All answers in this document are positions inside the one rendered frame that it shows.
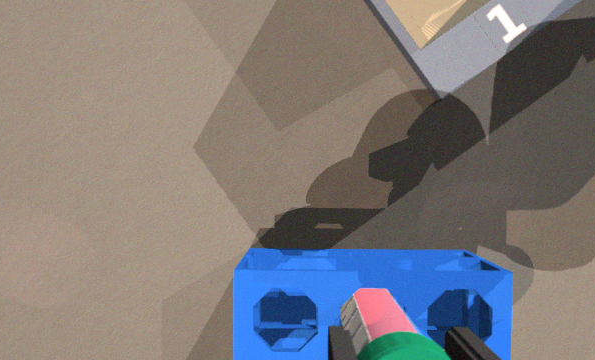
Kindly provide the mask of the grey flat tray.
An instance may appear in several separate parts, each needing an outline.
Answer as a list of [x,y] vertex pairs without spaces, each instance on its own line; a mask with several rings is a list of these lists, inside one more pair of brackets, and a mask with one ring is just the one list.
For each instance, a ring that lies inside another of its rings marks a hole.
[[490,0],[419,49],[385,0],[363,0],[439,102],[581,0]]

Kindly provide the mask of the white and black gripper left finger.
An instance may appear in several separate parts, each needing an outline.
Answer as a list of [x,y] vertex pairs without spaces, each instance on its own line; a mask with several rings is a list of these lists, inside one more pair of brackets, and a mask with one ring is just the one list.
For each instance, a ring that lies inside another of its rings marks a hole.
[[358,360],[349,330],[328,326],[327,360]]

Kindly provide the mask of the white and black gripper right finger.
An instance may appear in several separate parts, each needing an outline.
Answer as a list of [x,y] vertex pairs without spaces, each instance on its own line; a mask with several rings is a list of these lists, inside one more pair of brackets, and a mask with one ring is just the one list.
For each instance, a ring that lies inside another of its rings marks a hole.
[[502,360],[468,327],[446,331],[444,350],[451,360]]

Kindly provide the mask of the blue tube rack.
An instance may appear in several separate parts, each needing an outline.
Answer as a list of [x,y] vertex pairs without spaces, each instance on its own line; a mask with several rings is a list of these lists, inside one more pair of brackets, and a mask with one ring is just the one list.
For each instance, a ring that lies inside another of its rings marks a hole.
[[443,349],[446,331],[468,327],[511,360],[504,268],[466,250],[293,248],[249,248],[234,269],[234,360],[327,360],[328,325],[359,288],[388,289]]

